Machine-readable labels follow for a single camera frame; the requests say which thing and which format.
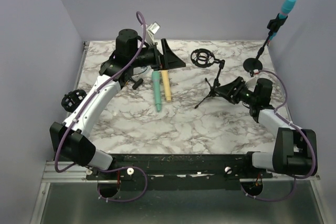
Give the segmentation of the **cream yellow microphone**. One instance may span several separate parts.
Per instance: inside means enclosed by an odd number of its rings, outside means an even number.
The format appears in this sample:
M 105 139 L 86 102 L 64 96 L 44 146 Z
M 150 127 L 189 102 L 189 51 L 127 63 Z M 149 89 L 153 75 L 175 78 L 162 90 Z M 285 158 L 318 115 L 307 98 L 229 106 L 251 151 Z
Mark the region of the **cream yellow microphone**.
M 161 71 L 161 76 L 162 76 L 166 101 L 171 102 L 172 101 L 172 96 L 171 96 L 171 88 L 170 88 L 170 80 L 169 80 L 168 71 L 167 70 L 162 70 Z

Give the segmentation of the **mint green microphone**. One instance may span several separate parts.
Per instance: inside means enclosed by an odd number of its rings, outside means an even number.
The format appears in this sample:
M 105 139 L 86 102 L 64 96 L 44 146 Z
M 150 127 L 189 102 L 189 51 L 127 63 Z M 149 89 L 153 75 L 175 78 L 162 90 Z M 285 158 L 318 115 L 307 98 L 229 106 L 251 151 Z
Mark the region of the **mint green microphone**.
M 160 89 L 160 74 L 158 71 L 152 72 L 154 103 L 157 112 L 162 110 L 161 89 Z

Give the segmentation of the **black round base mic stand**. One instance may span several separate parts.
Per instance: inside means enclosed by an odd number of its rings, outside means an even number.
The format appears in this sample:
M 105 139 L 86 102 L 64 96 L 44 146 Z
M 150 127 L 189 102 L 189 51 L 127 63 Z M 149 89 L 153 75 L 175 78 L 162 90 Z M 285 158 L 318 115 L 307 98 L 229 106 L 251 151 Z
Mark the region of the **black round base mic stand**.
M 263 64 L 259 60 L 260 56 L 263 54 L 266 45 L 271 41 L 274 35 L 278 32 L 280 27 L 287 20 L 288 14 L 279 13 L 275 19 L 271 19 L 267 25 L 267 29 L 269 30 L 268 36 L 263 43 L 263 45 L 259 48 L 256 57 L 248 58 L 243 62 L 243 68 L 246 72 L 248 72 L 251 76 L 254 76 L 255 70 L 260 71 L 263 69 Z

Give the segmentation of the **blue microphone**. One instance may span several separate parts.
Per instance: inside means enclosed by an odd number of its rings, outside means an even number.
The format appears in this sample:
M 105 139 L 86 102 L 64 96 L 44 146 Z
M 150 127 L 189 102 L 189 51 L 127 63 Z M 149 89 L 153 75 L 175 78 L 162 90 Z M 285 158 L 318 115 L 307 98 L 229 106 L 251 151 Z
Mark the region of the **blue microphone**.
M 269 41 L 271 41 L 276 36 L 279 28 L 285 23 L 288 18 L 288 14 L 295 6 L 296 1 L 297 0 L 285 0 L 281 6 L 280 13 L 275 19 L 272 19 L 269 22 L 268 29 L 270 30 L 269 34 L 271 34 Z

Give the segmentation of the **black shock mount desk stand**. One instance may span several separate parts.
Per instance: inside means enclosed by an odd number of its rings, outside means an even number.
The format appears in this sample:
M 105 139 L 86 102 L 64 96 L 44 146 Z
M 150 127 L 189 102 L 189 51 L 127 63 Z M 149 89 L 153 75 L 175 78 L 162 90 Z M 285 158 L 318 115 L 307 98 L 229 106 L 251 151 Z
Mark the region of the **black shock mount desk stand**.
M 62 101 L 61 106 L 67 112 L 74 112 L 76 108 L 81 104 L 81 102 L 86 97 L 85 90 L 77 89 L 65 94 Z

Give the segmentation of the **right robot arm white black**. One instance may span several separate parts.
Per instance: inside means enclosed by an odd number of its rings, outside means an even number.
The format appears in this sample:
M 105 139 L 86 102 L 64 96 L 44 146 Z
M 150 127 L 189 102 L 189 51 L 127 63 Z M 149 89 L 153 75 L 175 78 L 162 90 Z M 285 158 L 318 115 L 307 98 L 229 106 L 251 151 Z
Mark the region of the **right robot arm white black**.
M 241 165 L 242 173 L 249 178 L 266 169 L 297 179 L 313 176 L 317 172 L 317 141 L 313 130 L 302 129 L 281 119 L 270 104 L 273 82 L 257 79 L 250 91 L 242 77 L 215 88 L 215 92 L 231 104 L 240 102 L 249 106 L 250 116 L 265 127 L 276 139 L 272 152 L 253 152 L 251 159 Z

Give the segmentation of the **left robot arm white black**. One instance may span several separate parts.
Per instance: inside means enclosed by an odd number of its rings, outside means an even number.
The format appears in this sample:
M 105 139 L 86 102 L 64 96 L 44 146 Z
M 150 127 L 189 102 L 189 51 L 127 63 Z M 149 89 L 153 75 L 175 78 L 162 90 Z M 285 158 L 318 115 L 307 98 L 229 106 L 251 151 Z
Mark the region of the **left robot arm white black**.
M 186 66 L 166 39 L 161 39 L 159 51 L 157 44 L 150 41 L 151 36 L 148 30 L 143 36 L 133 29 L 119 31 L 115 50 L 102 63 L 91 90 L 88 93 L 74 90 L 64 96 L 61 105 L 70 115 L 62 123 L 54 122 L 49 129 L 56 160 L 63 156 L 74 164 L 95 167 L 104 179 L 116 175 L 112 156 L 97 149 L 88 139 L 100 114 L 132 78 L 135 68 L 151 67 L 158 72 Z

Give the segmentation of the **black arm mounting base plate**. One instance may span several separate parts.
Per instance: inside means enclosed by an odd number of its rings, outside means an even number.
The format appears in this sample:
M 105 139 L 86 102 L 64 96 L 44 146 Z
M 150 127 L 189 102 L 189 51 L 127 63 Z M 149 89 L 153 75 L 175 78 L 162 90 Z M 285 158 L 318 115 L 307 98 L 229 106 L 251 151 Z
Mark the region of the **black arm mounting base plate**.
M 86 180 L 105 194 L 113 192 L 239 190 L 243 184 L 261 187 L 272 178 L 252 165 L 247 154 L 114 154 L 107 171 L 86 165 Z

